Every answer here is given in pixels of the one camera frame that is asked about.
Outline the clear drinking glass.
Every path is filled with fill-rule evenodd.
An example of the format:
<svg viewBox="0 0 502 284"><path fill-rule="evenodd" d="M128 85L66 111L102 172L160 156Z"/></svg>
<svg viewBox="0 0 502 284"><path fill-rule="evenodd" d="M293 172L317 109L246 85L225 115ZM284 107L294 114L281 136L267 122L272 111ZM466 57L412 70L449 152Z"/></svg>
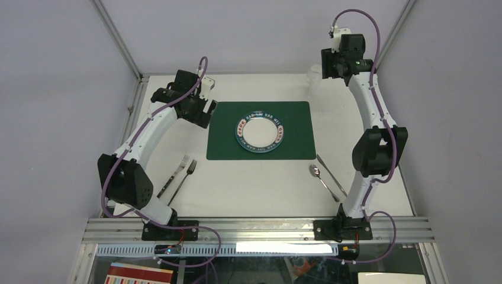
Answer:
<svg viewBox="0 0 502 284"><path fill-rule="evenodd" d="M322 67L320 64L314 64L307 70L308 93L313 94L322 80Z"/></svg>

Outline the silver fork dark handle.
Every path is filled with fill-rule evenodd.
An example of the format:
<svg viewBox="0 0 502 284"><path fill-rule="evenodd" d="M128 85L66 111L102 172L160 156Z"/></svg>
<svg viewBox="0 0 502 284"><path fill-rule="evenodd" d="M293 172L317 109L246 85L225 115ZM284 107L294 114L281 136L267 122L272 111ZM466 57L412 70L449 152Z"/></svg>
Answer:
<svg viewBox="0 0 502 284"><path fill-rule="evenodd" d="M167 190L167 188L169 187L169 185L173 182L173 180L176 178L176 176L178 175L178 173L180 173L181 171L184 170L184 168L186 167L186 164L189 160L190 156L189 155L184 155L182 161L180 162L179 166L177 167L177 169L172 173L172 175L170 176L170 178L168 179L168 181L164 184L164 186L161 188L161 190L159 191L159 193L156 195L158 198L161 198L161 196L165 193L165 191Z"/></svg>

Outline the slim silver fork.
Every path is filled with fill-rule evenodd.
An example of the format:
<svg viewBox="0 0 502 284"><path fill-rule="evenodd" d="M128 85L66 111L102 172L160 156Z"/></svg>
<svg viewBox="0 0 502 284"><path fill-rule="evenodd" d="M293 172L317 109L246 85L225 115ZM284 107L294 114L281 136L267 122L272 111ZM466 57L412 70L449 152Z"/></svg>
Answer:
<svg viewBox="0 0 502 284"><path fill-rule="evenodd" d="M189 165L189 168L187 169L186 171L186 175L185 177L182 179L182 181L180 182L180 184L178 185L178 187L176 188L176 191L173 193L172 197L170 198L169 202L168 202L168 206L171 206L173 200L176 198L177 194L179 193L179 191L181 190L181 187L183 186L183 184L185 183L186 179L192 175L194 172L195 172L195 169L197 167L197 163L198 161L197 160L193 160L191 162L191 164Z"/></svg>

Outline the white plate teal rim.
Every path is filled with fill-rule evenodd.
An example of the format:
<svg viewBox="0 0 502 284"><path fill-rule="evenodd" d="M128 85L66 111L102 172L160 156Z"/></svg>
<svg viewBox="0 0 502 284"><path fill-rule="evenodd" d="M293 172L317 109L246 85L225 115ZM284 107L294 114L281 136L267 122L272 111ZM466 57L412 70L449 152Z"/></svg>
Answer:
<svg viewBox="0 0 502 284"><path fill-rule="evenodd" d="M239 119L235 136L237 142L247 151L268 153L282 143L285 129L279 117L271 112L252 111Z"/></svg>

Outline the dark green placemat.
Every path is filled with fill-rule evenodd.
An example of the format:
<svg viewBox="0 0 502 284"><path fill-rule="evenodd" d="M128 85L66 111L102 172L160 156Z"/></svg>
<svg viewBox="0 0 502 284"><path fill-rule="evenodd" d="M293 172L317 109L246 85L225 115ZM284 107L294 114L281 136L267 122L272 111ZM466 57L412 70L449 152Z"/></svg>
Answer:
<svg viewBox="0 0 502 284"><path fill-rule="evenodd" d="M253 111L271 114L283 125L285 137L273 150L254 153L238 142L236 128ZM306 101L220 102L213 112L209 132L208 160L312 160L316 148L310 105Z"/></svg>

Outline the silver table knife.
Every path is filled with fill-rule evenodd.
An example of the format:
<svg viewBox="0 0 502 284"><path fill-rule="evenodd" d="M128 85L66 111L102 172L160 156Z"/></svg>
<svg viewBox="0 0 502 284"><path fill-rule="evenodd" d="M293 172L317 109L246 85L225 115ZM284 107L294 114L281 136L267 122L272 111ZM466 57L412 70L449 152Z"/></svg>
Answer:
<svg viewBox="0 0 502 284"><path fill-rule="evenodd" d="M334 180L335 184L337 185L337 187L340 189L340 191L344 194L344 196L348 196L347 192L345 191L345 189L343 188L343 186L341 185L341 183L338 181L338 179L334 176L334 174L330 171L330 169L328 168L328 166L326 165L326 163L323 161L323 159L320 157L319 154L316 154L316 159L320 162L320 164L327 170L328 174L330 175L330 177Z"/></svg>

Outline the silver spoon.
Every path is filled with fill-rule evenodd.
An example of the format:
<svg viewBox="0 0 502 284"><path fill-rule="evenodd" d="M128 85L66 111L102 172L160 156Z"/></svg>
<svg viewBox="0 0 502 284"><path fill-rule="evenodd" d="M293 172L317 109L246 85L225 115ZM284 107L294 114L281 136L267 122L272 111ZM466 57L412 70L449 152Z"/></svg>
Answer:
<svg viewBox="0 0 502 284"><path fill-rule="evenodd" d="M333 191L327 186L324 180L320 177L320 169L316 165L310 164L309 172L313 177L317 178L321 182L321 184L326 188L326 190L328 191L328 193L331 195L331 197L334 199L335 202L340 202L340 199L333 193Z"/></svg>

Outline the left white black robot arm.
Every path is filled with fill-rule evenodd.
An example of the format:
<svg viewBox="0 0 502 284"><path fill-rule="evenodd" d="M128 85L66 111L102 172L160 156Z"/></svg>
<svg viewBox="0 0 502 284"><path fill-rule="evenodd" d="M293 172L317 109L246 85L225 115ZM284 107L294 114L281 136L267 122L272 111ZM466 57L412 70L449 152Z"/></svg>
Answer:
<svg viewBox="0 0 502 284"><path fill-rule="evenodd" d="M217 106L216 101L209 100L214 86L215 80L203 70L177 71L173 82L154 91L146 115L129 138L113 154L99 157L101 206L107 217L115 217L106 209L107 201L112 200L155 224L155 232L163 240L176 237L177 212L155 195L145 168L161 138L177 120L208 127Z"/></svg>

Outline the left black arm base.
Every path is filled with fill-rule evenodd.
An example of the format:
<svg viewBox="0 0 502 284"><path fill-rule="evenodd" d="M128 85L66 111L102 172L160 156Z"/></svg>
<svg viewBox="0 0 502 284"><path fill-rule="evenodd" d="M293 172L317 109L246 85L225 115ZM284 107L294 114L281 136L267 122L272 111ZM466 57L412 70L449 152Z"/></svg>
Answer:
<svg viewBox="0 0 502 284"><path fill-rule="evenodd" d="M182 237L185 241L197 241L198 229L168 230L143 220L143 241L179 241Z"/></svg>

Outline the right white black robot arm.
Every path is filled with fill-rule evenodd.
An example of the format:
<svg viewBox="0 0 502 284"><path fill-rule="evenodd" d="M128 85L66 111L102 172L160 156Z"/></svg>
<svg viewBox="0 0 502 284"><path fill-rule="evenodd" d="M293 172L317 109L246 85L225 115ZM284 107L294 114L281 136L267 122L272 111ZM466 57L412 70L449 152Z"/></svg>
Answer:
<svg viewBox="0 0 502 284"><path fill-rule="evenodd" d="M333 219L335 234L348 240L358 231L370 229L367 208L372 192L388 183L398 166L408 139L385 106L375 73L375 62L365 59L365 38L348 28L332 31L333 44L321 51L323 79L343 79L353 95L364 132L352 151L356 175L348 196Z"/></svg>

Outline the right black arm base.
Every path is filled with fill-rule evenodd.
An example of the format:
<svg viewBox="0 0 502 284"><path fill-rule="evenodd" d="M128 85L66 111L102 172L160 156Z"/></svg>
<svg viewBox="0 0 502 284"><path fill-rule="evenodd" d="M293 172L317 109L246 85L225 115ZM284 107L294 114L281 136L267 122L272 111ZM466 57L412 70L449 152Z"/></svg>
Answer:
<svg viewBox="0 0 502 284"><path fill-rule="evenodd" d="M364 218L347 219L345 221L333 218L331 220L313 221L314 239L332 240L372 240L373 233L370 223Z"/></svg>

